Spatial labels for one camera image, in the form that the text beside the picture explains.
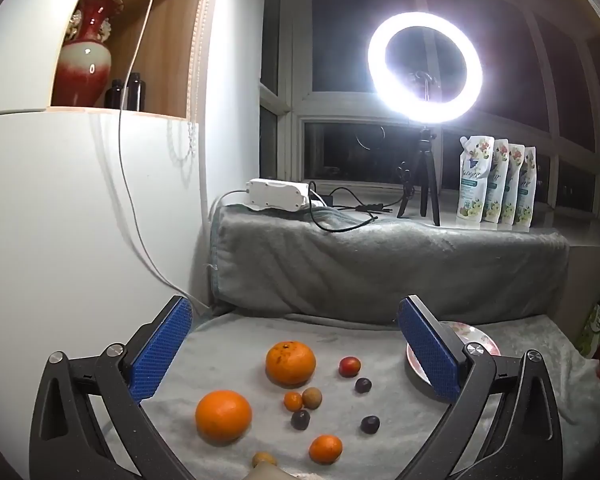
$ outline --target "black bottle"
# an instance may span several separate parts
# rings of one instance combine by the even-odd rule
[[[140,79],[139,72],[132,72],[127,86],[126,109],[144,112],[144,94],[146,83]]]
[[[114,79],[111,82],[111,88],[104,94],[104,107],[120,110],[122,102],[122,79]]]

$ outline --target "ring light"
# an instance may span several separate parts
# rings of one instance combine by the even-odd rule
[[[432,28],[456,44],[464,57],[466,82],[457,97],[446,103],[435,103],[418,98],[400,83],[386,65],[386,48],[398,32],[409,27]],[[478,53],[469,38],[447,20],[427,12],[405,12],[386,20],[375,31],[369,44],[368,63],[376,91],[381,99],[396,112],[419,123],[443,123],[464,114],[478,98],[482,87],[482,67]]]

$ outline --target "gray blanket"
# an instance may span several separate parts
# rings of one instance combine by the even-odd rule
[[[334,209],[314,215],[332,228],[352,223]],[[479,324],[546,313],[559,300],[568,251],[552,230],[474,231],[385,218],[330,234],[308,213],[233,205],[214,216],[211,278],[216,299],[239,312],[387,324],[398,302],[417,294],[438,319]]]
[[[519,356],[529,348],[542,352],[551,376],[562,426],[564,465],[573,468],[600,436],[600,381],[594,361],[583,359],[545,316],[482,327],[504,355]],[[324,401],[312,412],[307,430],[289,425],[282,406],[285,390],[265,375],[267,350],[281,340],[297,339],[317,356],[310,381]],[[283,319],[259,319],[228,314],[202,324],[184,341],[153,399],[142,403],[159,433],[198,480],[240,480],[250,470],[251,457],[268,451],[289,473],[313,472],[326,479],[391,480],[405,467],[440,420],[446,404],[429,396],[419,378],[405,370],[405,341],[392,330],[347,330]],[[347,355],[362,361],[361,376],[373,382],[368,394],[353,391],[354,380],[337,374]],[[193,414],[209,391],[231,389],[253,408],[250,430],[230,446],[213,447],[196,433]],[[478,453],[493,417],[497,399],[488,402],[460,467]],[[374,436],[358,429],[360,420],[377,415],[381,427]],[[311,441],[330,433],[344,443],[332,466],[318,466],[307,456]],[[121,465],[134,469],[117,436],[107,440]]]

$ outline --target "floral plate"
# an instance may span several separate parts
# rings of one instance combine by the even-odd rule
[[[491,355],[500,355],[500,349],[496,343],[494,343],[493,339],[486,335],[482,330],[477,329],[475,326],[467,325],[457,321],[441,321],[440,323],[450,326],[453,331],[458,334],[458,337],[464,344],[480,343]],[[411,368],[413,368],[413,371],[417,373],[418,377],[420,377],[427,384],[430,384],[429,378],[427,377],[426,373],[424,373],[422,366],[418,362],[416,355],[413,353],[413,350],[411,350],[411,347],[408,343],[407,361],[411,365]]]

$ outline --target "dark purple grape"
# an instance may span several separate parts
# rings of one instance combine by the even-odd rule
[[[366,434],[373,435],[380,428],[380,419],[375,415],[369,415],[360,422],[360,429]]]
[[[300,431],[306,430],[309,426],[309,421],[311,420],[311,415],[307,410],[300,410],[299,412],[295,412],[291,415],[291,425]]]
[[[367,379],[366,377],[360,377],[356,381],[355,390],[359,394],[366,394],[370,389],[371,389],[371,381],[369,379]]]

